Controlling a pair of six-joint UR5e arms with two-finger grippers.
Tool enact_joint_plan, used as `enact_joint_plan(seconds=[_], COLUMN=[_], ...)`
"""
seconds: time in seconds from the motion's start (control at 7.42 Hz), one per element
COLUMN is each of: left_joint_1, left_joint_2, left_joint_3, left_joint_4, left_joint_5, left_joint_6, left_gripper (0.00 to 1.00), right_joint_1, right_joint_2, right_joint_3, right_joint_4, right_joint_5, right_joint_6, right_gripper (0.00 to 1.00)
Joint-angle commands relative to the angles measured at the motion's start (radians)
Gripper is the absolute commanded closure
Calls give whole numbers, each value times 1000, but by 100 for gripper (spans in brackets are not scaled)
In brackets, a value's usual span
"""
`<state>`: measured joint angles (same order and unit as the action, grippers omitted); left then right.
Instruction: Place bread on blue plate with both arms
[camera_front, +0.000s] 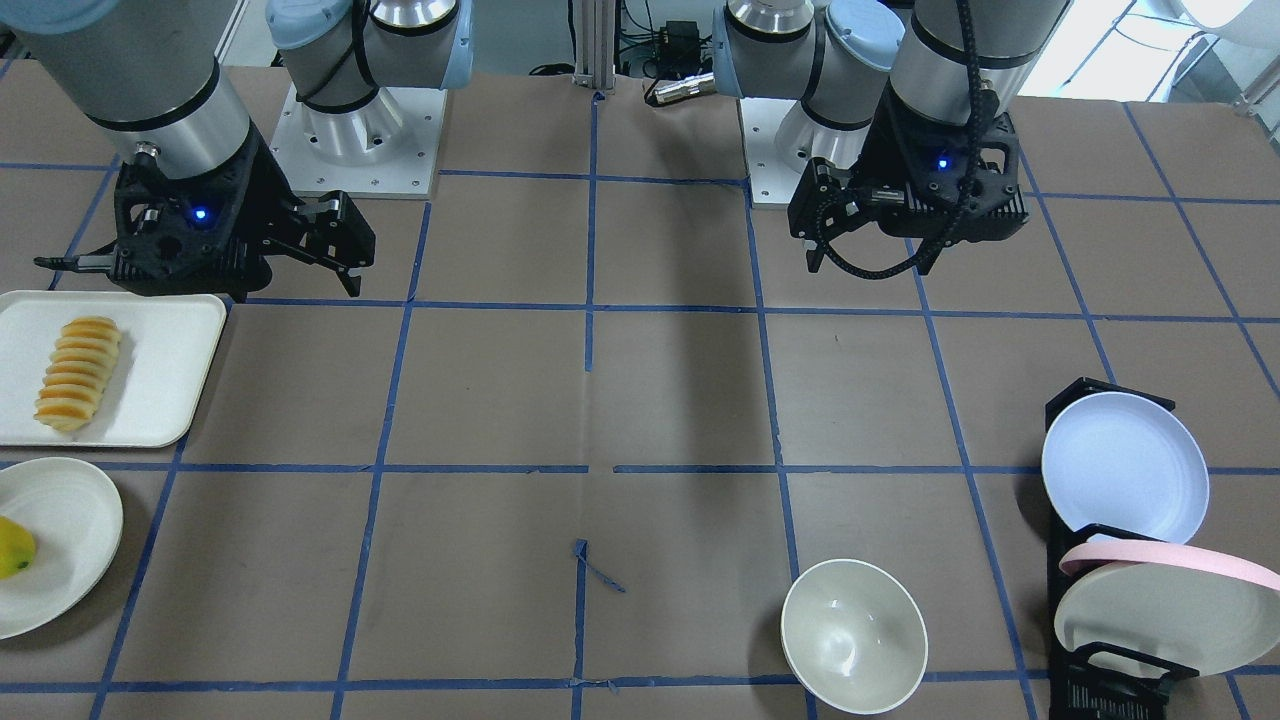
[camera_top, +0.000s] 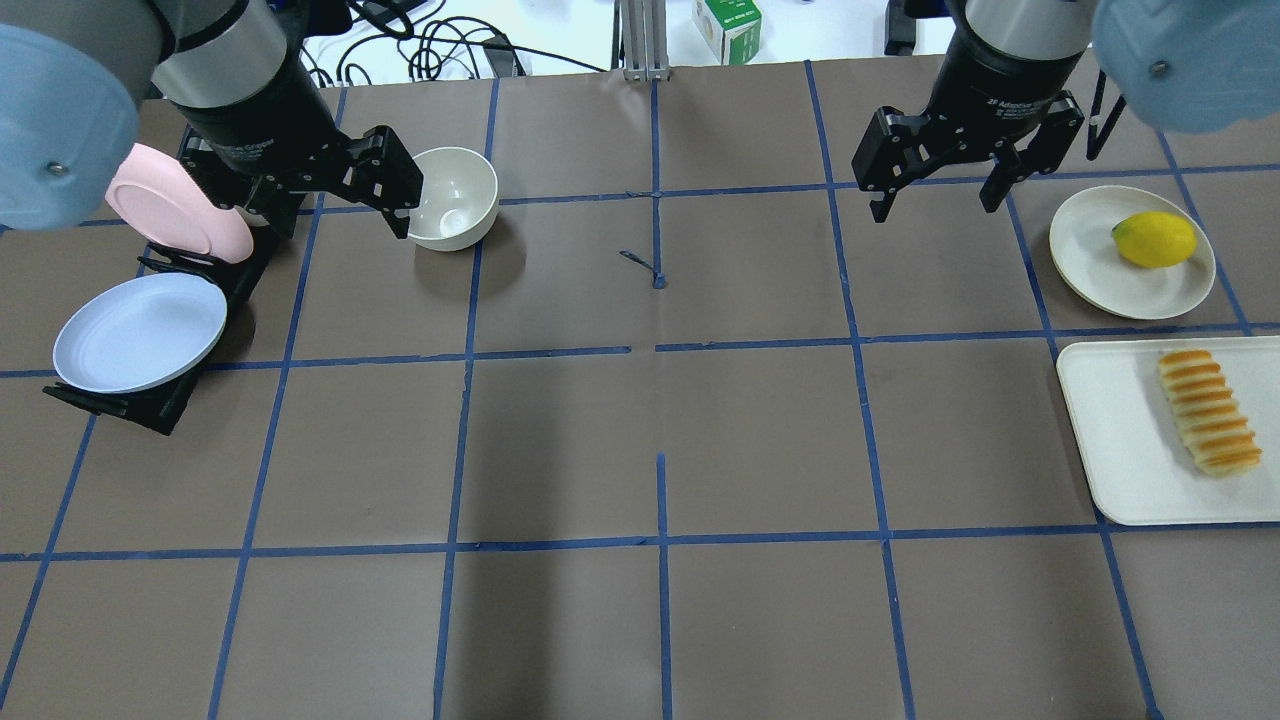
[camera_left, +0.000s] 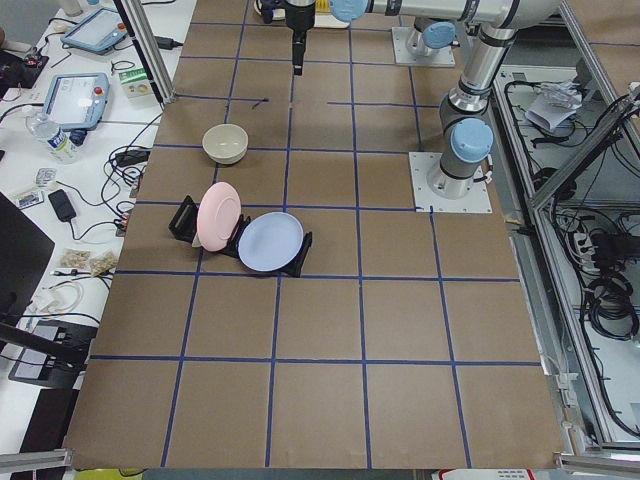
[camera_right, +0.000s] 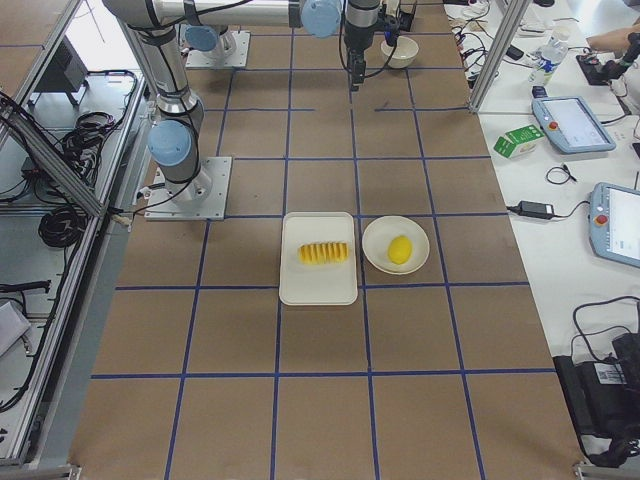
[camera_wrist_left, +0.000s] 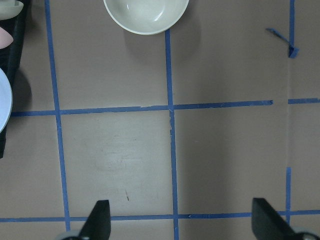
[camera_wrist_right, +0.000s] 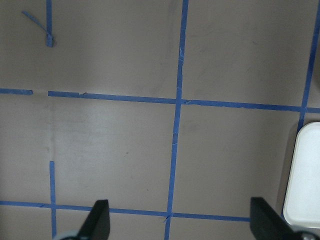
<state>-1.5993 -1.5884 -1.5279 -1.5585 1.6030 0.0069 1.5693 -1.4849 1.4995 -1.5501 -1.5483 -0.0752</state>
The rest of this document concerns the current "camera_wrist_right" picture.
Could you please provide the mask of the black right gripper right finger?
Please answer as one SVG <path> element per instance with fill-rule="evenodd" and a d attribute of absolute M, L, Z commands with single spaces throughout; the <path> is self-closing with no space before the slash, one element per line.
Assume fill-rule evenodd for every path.
<path fill-rule="evenodd" d="M 250 230 L 256 240 L 303 240 L 262 197 L 250 199 Z"/>

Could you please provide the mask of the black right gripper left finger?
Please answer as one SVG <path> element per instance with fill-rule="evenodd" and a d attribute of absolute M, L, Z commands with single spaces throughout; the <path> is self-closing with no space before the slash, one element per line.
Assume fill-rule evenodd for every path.
<path fill-rule="evenodd" d="M 97 200 L 77 233 L 78 240 L 107 240 L 111 232 L 109 201 Z"/>

